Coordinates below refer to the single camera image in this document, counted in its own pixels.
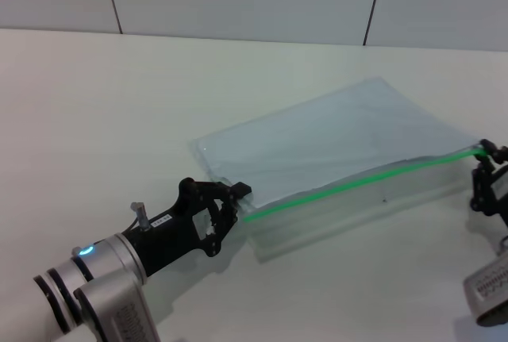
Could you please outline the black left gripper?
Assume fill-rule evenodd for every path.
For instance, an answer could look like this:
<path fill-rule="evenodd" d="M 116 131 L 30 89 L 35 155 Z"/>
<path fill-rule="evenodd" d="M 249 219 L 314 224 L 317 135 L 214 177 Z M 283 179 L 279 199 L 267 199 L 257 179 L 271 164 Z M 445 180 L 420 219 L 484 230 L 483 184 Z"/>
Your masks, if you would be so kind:
<path fill-rule="evenodd" d="M 198 234 L 192 217 L 208 209 L 210 226 L 203 239 L 203 251 L 214 257 L 222 241 L 237 223 L 237 203 L 252 193 L 252 188 L 238 182 L 228 186 L 221 182 L 196 182 L 185 178 L 179 183 L 175 204 L 150 220 L 151 227 L 140 226 L 124 231 L 136 252 L 145 274 L 150 277 L 198 246 Z"/>

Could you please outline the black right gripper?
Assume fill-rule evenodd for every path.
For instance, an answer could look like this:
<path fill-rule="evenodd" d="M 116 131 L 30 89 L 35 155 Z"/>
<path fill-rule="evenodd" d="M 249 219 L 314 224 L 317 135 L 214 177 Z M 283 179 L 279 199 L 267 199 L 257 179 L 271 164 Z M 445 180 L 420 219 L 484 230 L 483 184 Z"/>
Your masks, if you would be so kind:
<path fill-rule="evenodd" d="M 482 139 L 479 144 L 497 164 L 502 163 L 501 150 L 490 140 Z M 472 197 L 470 207 L 487 216 L 498 214 L 507 225 L 507 167 L 495 171 L 488 157 L 477 157 L 479 163 L 471 172 Z"/>

